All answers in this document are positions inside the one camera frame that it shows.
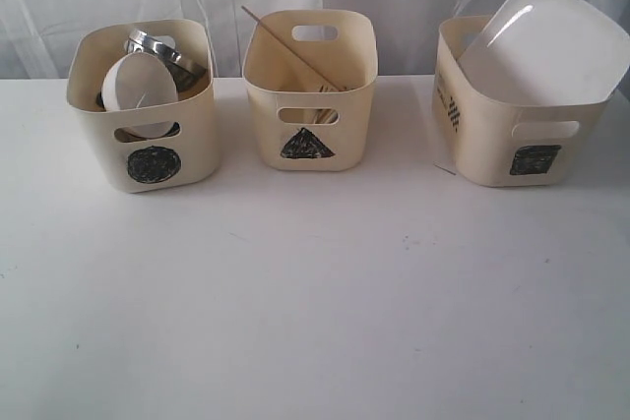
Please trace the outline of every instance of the triangle symbol label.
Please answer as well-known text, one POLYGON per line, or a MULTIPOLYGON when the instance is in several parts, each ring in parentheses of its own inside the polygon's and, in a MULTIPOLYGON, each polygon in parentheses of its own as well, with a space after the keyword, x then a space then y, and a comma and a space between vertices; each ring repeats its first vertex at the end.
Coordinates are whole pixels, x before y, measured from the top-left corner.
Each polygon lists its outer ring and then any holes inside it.
POLYGON ((287 159, 318 159, 334 155, 313 132, 305 128, 293 135, 280 152, 280 156, 287 159))

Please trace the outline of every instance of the stainless steel bowl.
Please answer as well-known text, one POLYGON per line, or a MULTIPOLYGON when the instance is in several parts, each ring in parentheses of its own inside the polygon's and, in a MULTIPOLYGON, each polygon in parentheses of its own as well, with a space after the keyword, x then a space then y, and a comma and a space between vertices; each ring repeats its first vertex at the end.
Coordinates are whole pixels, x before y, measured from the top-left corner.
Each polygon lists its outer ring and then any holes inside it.
POLYGON ((207 71, 179 51, 138 29, 133 29, 129 33, 129 38, 125 41, 125 50, 127 53, 142 51, 158 57, 173 77, 178 92, 191 89, 207 71))

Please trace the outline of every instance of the white table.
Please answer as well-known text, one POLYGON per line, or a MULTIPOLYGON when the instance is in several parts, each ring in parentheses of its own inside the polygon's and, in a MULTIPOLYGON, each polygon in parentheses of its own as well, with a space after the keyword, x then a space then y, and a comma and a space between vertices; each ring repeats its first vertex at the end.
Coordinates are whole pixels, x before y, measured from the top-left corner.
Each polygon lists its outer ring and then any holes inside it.
POLYGON ((431 81, 379 80, 358 167, 290 173, 217 80, 220 170, 138 195, 65 81, 1 82, 0 418, 627 419, 630 105, 563 184, 487 189, 432 165, 431 81))

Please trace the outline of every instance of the chopstick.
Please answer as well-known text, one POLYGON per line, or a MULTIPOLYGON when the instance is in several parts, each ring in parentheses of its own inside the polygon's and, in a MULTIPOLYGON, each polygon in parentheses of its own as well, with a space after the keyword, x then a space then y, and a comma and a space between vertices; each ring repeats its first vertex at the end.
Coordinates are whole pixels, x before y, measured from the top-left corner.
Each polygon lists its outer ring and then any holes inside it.
POLYGON ((337 86, 333 81, 331 81, 330 79, 328 79, 326 76, 324 76, 324 74, 322 72, 320 72, 315 66, 313 66, 311 63, 309 63, 306 59, 304 59, 297 51, 295 51, 290 45, 286 44, 286 42, 280 38, 279 36, 277 36, 273 30, 271 30, 269 27, 267 27, 267 25, 258 17, 256 17, 256 15, 249 10, 247 7, 245 7, 244 5, 240 6, 241 9, 243 9, 247 15, 249 15, 252 19, 254 19, 256 21, 256 23, 258 25, 260 25, 263 29, 265 29, 265 31, 270 34, 278 43, 280 43, 282 46, 284 46, 286 49, 288 49, 291 53, 293 53, 293 55, 299 59, 302 63, 304 63, 306 66, 308 66, 311 70, 313 70, 318 76, 320 76, 324 81, 326 81, 328 84, 330 84, 331 86, 333 86, 333 88, 335 88, 337 90, 337 92, 341 91, 342 88, 340 88, 339 86, 337 86))

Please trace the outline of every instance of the white plate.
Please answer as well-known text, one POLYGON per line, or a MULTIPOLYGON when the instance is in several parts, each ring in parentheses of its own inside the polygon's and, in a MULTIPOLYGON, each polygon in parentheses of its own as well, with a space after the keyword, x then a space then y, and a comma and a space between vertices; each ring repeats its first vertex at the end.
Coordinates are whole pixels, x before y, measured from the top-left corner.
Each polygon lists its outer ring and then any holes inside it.
POLYGON ((459 59, 484 95, 516 104, 602 102, 630 63, 630 37, 584 0, 506 0, 459 59))
MULTIPOLYGON (((131 110, 177 101, 177 87, 166 66, 148 53, 131 53, 114 64, 102 83, 105 110, 131 110)), ((153 123, 128 128, 137 137, 159 138, 173 122, 153 123)))

